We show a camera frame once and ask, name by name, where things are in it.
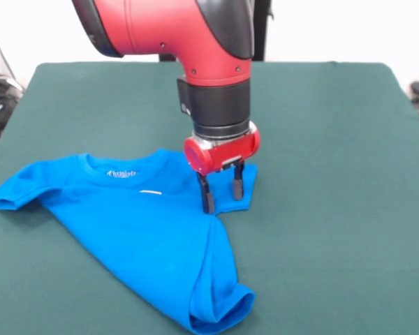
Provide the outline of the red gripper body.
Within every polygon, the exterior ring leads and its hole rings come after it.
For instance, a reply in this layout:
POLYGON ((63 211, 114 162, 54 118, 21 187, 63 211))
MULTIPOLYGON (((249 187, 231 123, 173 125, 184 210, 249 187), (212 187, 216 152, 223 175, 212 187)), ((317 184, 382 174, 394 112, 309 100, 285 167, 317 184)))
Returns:
POLYGON ((228 140, 206 140, 192 135, 184 141, 184 155, 191 168, 201 175, 219 172, 245 161, 259 150, 260 133, 254 122, 240 137, 228 140))

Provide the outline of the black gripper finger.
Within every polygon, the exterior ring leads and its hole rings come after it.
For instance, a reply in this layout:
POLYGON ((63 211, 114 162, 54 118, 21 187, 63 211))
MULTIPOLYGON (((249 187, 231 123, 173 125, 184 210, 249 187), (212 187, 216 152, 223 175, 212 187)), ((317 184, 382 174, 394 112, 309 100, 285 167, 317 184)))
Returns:
POLYGON ((203 211, 206 214, 213 214, 214 207, 214 198, 210 190, 210 185, 208 183, 207 177, 197 172, 198 183, 200 185, 200 193, 203 203, 203 211))
POLYGON ((244 162, 235 164, 234 178, 233 178, 233 197, 240 201, 244 197, 244 182, 243 182, 244 162))

